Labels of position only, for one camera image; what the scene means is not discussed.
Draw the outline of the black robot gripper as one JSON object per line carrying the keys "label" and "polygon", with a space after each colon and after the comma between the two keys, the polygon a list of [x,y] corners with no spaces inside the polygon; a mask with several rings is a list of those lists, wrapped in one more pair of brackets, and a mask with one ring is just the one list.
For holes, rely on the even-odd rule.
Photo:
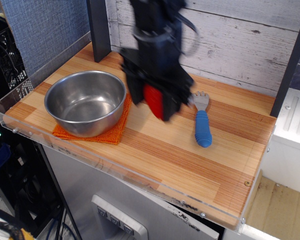
{"label": "black robot gripper", "polygon": [[135,32],[138,48],[122,48],[122,70],[132,102],[138,105],[145,99],[148,84],[162,93],[163,121],[167,122],[188,104],[194,80],[181,67],[182,35],[179,32],[147,35]]}

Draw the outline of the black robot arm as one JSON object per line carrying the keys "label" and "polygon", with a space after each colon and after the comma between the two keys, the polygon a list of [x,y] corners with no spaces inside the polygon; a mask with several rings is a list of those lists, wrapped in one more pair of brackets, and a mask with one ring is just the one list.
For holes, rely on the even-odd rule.
{"label": "black robot arm", "polygon": [[138,48],[122,48],[122,70],[135,105],[145,101],[160,120],[169,121],[188,104],[190,75],[179,62],[182,51],[182,25],[196,27],[180,10],[184,0],[132,0],[135,26],[133,36]]}

